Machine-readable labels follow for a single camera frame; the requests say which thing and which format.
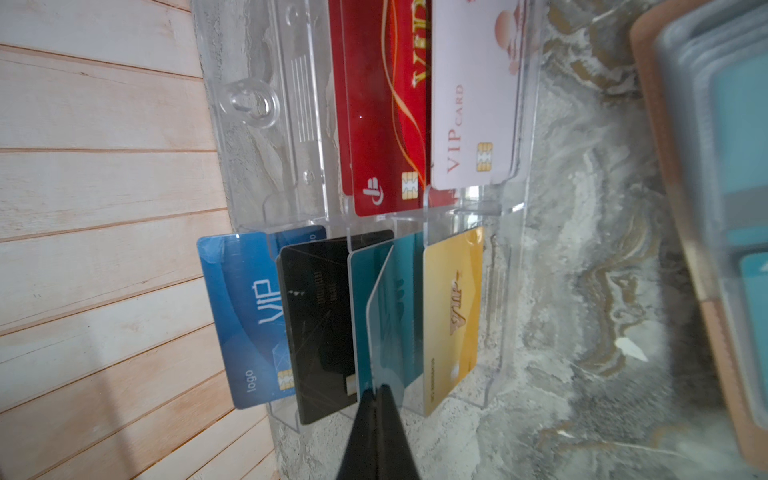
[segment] wooden plank wall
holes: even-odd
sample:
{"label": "wooden plank wall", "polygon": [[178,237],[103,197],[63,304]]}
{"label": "wooden plank wall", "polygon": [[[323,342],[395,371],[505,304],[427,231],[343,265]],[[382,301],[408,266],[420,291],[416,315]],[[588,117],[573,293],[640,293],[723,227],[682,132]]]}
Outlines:
{"label": "wooden plank wall", "polygon": [[231,230],[189,0],[0,2],[0,478],[277,478],[198,237]]}

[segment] marble surface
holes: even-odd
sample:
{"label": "marble surface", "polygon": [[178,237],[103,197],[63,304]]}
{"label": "marble surface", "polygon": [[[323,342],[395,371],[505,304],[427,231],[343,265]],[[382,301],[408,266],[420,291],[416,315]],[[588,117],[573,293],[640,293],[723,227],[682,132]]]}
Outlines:
{"label": "marble surface", "polygon": [[[629,51],[638,0],[554,0],[508,378],[402,420],[424,479],[768,478],[744,464]],[[273,423],[283,478],[335,478],[352,421]]]}

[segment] red vip card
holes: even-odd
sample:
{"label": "red vip card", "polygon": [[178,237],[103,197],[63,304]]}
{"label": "red vip card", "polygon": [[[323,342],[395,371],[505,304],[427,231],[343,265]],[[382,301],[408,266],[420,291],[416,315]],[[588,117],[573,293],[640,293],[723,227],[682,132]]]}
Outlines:
{"label": "red vip card", "polygon": [[329,14],[344,192],[360,216],[418,209],[429,185],[427,1],[331,0]]}

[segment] black card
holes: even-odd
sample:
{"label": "black card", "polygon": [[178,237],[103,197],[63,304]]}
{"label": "black card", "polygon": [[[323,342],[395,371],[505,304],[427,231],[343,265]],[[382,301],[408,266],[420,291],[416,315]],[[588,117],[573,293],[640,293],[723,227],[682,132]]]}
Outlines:
{"label": "black card", "polygon": [[[391,230],[355,235],[352,249],[394,237]],[[289,245],[277,257],[296,402],[303,425],[357,402],[346,237]]]}

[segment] clear acrylic card holder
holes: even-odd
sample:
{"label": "clear acrylic card holder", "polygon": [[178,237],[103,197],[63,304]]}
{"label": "clear acrylic card holder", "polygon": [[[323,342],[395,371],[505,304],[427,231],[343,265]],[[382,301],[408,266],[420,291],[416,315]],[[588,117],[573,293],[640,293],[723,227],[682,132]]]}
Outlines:
{"label": "clear acrylic card holder", "polygon": [[[271,232],[318,224],[328,238],[390,229],[395,238],[423,231],[428,247],[456,233],[486,229],[477,366],[451,397],[485,407],[505,374],[504,333],[514,322],[521,232],[538,72],[543,0],[524,0],[524,43],[517,121],[518,175],[503,184],[454,193],[455,204],[374,217],[357,217],[343,194],[339,168],[328,5],[309,0],[193,0],[192,13],[204,83],[217,139],[230,219],[235,232]],[[369,337],[376,336],[376,329]],[[397,348],[397,336],[384,345]],[[388,353],[400,367],[402,357]],[[372,368],[381,358],[371,358]],[[382,370],[375,375],[385,383]],[[419,379],[411,385],[419,384]],[[399,403],[419,411],[406,385]],[[267,406],[270,415],[300,432],[295,397]],[[354,418],[356,405],[339,413]]]}

